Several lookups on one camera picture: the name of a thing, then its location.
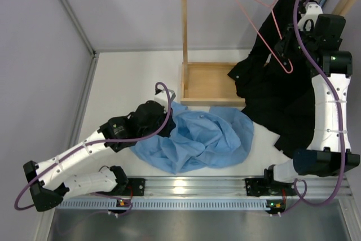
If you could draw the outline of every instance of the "white table surface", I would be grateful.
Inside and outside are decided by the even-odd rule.
[[[249,50],[200,50],[190,51],[189,60],[194,62],[238,62]],[[154,97],[154,85],[164,82],[181,95],[181,51],[112,52],[101,53],[91,87],[89,101],[83,120],[80,140],[88,137],[111,117],[124,116],[137,106]],[[208,107],[191,107],[208,110]],[[278,135],[254,124],[252,149],[247,159],[239,165],[223,169],[202,168],[182,176],[257,176],[264,168],[288,158],[273,145]],[[103,165],[121,166],[127,176],[173,176],[137,158],[128,148],[89,164],[81,172],[93,172]]]

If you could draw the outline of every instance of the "metal floor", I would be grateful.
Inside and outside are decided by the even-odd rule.
[[[60,236],[91,210],[57,210],[48,241],[346,241],[351,240],[338,201],[322,208],[300,204],[284,217],[247,211],[132,211],[116,219],[96,214]]]

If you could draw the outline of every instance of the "metal frame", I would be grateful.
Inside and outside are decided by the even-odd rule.
[[[74,118],[72,136],[69,139],[69,147],[77,143],[82,120],[85,114],[87,101],[89,98],[91,85],[93,82],[96,64],[98,62],[99,54],[97,54],[92,47],[86,33],[83,30],[80,22],[77,19],[68,0],[59,0],[67,12],[69,19],[72,21],[75,29],[83,40],[89,53],[91,54],[91,62],[89,65],[88,74],[82,91],[82,97],[78,102],[77,113]],[[336,8],[345,9],[346,2],[342,3],[343,6]],[[148,177],[146,179],[145,195],[137,201],[154,201],[154,200],[171,200],[179,201],[184,199],[209,201],[212,199],[223,199],[225,201],[245,200],[250,199],[246,195],[245,178],[243,176],[232,177]],[[336,183],[336,178],[309,178],[309,192],[307,198],[309,199],[325,199],[332,192]],[[255,199],[263,201],[264,199],[280,199],[278,196],[263,197]],[[354,201],[352,191],[346,177],[343,180],[340,193],[337,195],[340,203],[342,214],[345,219],[345,224],[350,233],[352,240],[361,239],[361,217]],[[54,216],[55,210],[50,210],[42,214],[41,220],[38,225],[34,240],[46,241],[49,235],[50,226]]]

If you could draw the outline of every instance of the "wooden tray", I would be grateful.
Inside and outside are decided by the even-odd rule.
[[[236,95],[234,80],[227,75],[235,65],[229,62],[183,63],[180,102],[188,106],[245,106],[245,100]]]

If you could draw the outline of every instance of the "zip tie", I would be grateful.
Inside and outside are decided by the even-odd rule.
[[[345,103],[346,104],[347,101],[345,101],[345,100],[332,100],[332,101],[315,103],[315,106],[319,106],[320,104],[327,104],[327,103],[334,103],[334,104],[336,104],[336,103],[344,104]]]
[[[60,168],[62,171],[64,171],[64,168],[63,168],[61,162],[59,162],[59,155],[57,155],[57,156],[55,157],[55,163],[57,163],[57,165],[59,166],[59,168]]]
[[[85,151],[86,151],[89,155],[91,155],[91,153],[89,152],[89,148],[88,148],[88,146],[86,145],[86,140],[84,140],[84,141],[81,142],[81,146],[83,146],[83,148],[85,149]]]
[[[339,131],[339,130],[331,130],[327,129],[326,132],[338,133],[338,134],[347,134],[347,130]]]

